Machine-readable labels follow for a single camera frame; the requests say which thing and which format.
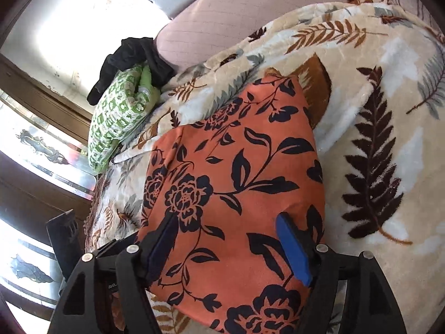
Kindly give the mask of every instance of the black cloth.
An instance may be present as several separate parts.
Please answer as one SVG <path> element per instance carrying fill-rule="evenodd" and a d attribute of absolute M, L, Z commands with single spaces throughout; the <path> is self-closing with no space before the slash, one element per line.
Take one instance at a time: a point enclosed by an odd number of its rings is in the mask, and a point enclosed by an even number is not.
<path fill-rule="evenodd" d="M 118 70 L 123 72 L 144 61 L 150 67 L 152 85 L 157 88 L 164 86 L 175 75 L 174 69 L 159 56 L 152 38 L 128 38 L 122 40 L 122 45 L 114 54 L 105 59 L 99 81 L 88 94 L 88 103 L 96 105 L 99 102 Z"/>

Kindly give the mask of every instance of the black flower print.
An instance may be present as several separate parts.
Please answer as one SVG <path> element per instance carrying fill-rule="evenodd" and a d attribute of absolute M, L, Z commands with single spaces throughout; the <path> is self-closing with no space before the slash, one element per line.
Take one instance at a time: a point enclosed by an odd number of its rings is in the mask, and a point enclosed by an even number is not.
<path fill-rule="evenodd" d="M 161 192 L 162 183 L 167 175 L 167 168 L 161 166 L 153 171 L 151 176 L 148 176 L 145 180 L 144 188 L 144 207 L 152 209 L 159 193 Z"/>
<path fill-rule="evenodd" d="M 201 227 L 202 207 L 209 202 L 213 187 L 208 176 L 195 178 L 186 174 L 165 194 L 167 213 L 178 216 L 182 232 L 195 232 Z"/>
<path fill-rule="evenodd" d="M 204 130 L 220 129 L 231 115 L 234 115 L 241 106 L 243 100 L 235 98 L 231 103 L 217 110 L 209 119 L 206 120 Z"/>
<path fill-rule="evenodd" d="M 291 120 L 291 115 L 295 114 L 295 113 L 298 113 L 298 108 L 293 107 L 291 105 L 287 105 L 285 107 L 281 107 L 278 110 L 274 110 L 269 115 L 269 121 L 270 121 L 270 123 L 273 123 L 273 122 L 284 123 L 284 122 Z"/>
<path fill-rule="evenodd" d="M 252 306 L 228 309 L 224 326 L 230 334 L 292 334 L 298 321 L 300 304 L 298 291 L 287 291 L 276 284 L 268 285 L 253 300 Z"/>

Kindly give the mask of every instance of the beige blanket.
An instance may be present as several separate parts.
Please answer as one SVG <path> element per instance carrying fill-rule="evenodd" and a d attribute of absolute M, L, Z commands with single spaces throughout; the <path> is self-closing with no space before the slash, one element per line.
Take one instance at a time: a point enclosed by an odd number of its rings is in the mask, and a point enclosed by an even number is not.
<path fill-rule="evenodd" d="M 209 117 L 264 74 L 296 74 L 323 168 L 326 242 L 345 254 L 374 252 L 408 333 L 426 333 L 445 303 L 444 43 L 387 0 L 315 4 L 176 76 L 164 104 L 113 159 L 87 250 L 140 226 L 150 151 L 161 135 Z M 153 305 L 164 333 L 209 330 Z"/>

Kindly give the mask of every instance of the green patterned pillow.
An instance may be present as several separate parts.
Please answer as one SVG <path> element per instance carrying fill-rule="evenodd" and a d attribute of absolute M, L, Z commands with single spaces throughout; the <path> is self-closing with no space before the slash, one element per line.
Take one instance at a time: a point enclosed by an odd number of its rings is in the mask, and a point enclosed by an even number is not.
<path fill-rule="evenodd" d="M 153 109 L 159 97 L 159 89 L 151 85 L 148 66 L 135 65 L 116 74 L 91 120 L 88 161 L 93 170 L 101 173 L 107 168 L 116 147 Z"/>

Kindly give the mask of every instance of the brown fern pattern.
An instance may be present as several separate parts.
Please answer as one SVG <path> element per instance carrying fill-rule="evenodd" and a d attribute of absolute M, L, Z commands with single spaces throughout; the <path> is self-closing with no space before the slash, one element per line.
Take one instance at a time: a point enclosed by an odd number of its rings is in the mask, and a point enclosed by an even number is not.
<path fill-rule="evenodd" d="M 137 200 L 136 194 L 133 194 L 128 198 L 123 211 L 117 209 L 117 217 L 119 218 L 118 230 L 128 227 L 129 224 L 140 229 L 140 220 L 137 219 L 137 214 L 141 211 L 142 202 L 143 200 Z"/>
<path fill-rule="evenodd" d="M 263 28 L 258 29 L 257 31 L 253 32 L 251 35 L 249 35 L 249 42 L 253 42 L 255 40 L 258 40 L 260 37 L 262 37 L 267 31 L 267 28 L 264 26 Z"/>
<path fill-rule="evenodd" d="M 188 316 L 173 309 L 167 303 L 160 301 L 156 296 L 153 295 L 151 301 L 153 302 L 152 309 L 156 321 L 163 334 L 181 334 L 190 323 Z"/>
<path fill-rule="evenodd" d="M 168 108 L 168 110 L 157 120 L 153 125 L 148 128 L 144 133 L 142 133 L 139 136 L 139 139 L 137 140 L 137 144 L 133 146 L 133 148 L 142 149 L 144 145 L 153 137 L 157 136 L 157 128 L 159 127 L 159 122 L 162 118 L 164 118 L 166 115 L 170 114 L 171 108 Z"/>
<path fill-rule="evenodd" d="M 403 193 L 396 196 L 400 178 L 394 178 L 396 165 L 391 164 L 395 138 L 388 140 L 393 126 L 390 125 L 392 111 L 387 111 L 387 101 L 381 90 L 382 68 L 358 68 L 368 77 L 373 91 L 359 115 L 365 119 L 355 125 L 363 136 L 352 143 L 365 155 L 346 156 L 348 163 L 361 176 L 347 174 L 346 179 L 357 192 L 344 194 L 343 200 L 354 210 L 342 217 L 346 221 L 358 222 L 349 235 L 354 239 L 363 238 L 375 232 L 399 244 L 411 245 L 411 241 L 400 240 L 382 228 L 401 204 Z"/>
<path fill-rule="evenodd" d="M 104 234 L 106 234 L 111 226 L 113 225 L 113 217 L 114 217 L 114 212 L 113 212 L 113 205 L 114 205 L 114 200 L 112 199 L 109 203 L 108 206 L 105 208 L 105 226 L 104 226 Z"/>
<path fill-rule="evenodd" d="M 92 251 L 97 250 L 97 243 L 99 242 L 99 239 L 102 235 L 102 229 L 97 230 L 95 233 L 93 233 L 93 236 L 91 236 L 91 248 Z"/>
<path fill-rule="evenodd" d="M 230 63 L 231 61 L 235 60 L 238 57 L 238 54 L 230 54 L 228 57 L 226 57 L 221 63 L 219 63 L 219 67 L 226 65 L 227 63 Z"/>
<path fill-rule="evenodd" d="M 172 97 L 175 95 L 179 101 L 186 102 L 190 97 L 190 93 L 194 89 L 203 88 L 204 86 L 207 86 L 207 84 L 196 86 L 196 78 L 194 77 L 192 80 L 188 81 L 187 83 L 180 85 L 180 86 L 176 87 L 175 89 L 173 89 L 169 93 L 169 96 Z"/>
<path fill-rule="evenodd" d="M 346 42 L 349 44 L 355 42 L 354 47 L 360 46 L 368 35 L 382 35 L 379 32 L 368 32 L 366 28 L 360 29 L 357 24 L 352 25 L 349 20 L 327 21 L 317 25 L 307 26 L 303 30 L 298 31 L 292 37 L 298 38 L 295 44 L 292 44 L 286 54 L 307 46 L 320 45 L 326 42 L 336 41 L 337 44 Z"/>
<path fill-rule="evenodd" d="M 388 25 L 388 24 L 392 24 L 392 23 L 399 23 L 401 21 L 408 21 L 408 19 L 405 19 L 403 17 L 400 16 L 394 16 L 394 15 L 381 15 L 380 16 L 381 20 L 382 20 L 382 24 L 384 25 Z"/>
<path fill-rule="evenodd" d="M 181 124 L 181 122 L 179 121 L 178 117 L 177 117 L 177 112 L 176 111 L 172 111 L 170 113 L 170 122 L 171 122 L 171 126 L 173 128 L 179 127 L 179 125 Z"/>
<path fill-rule="evenodd" d="M 91 233 L 93 232 L 93 228 L 99 219 L 99 214 L 97 209 L 99 208 L 99 204 L 101 203 L 102 192 L 105 186 L 105 175 L 99 175 L 96 181 L 96 185 L 94 187 L 94 195 L 91 199 L 91 209 L 90 214 L 84 221 L 84 233 L 85 233 L 85 247 L 90 247 L 90 239 Z"/>

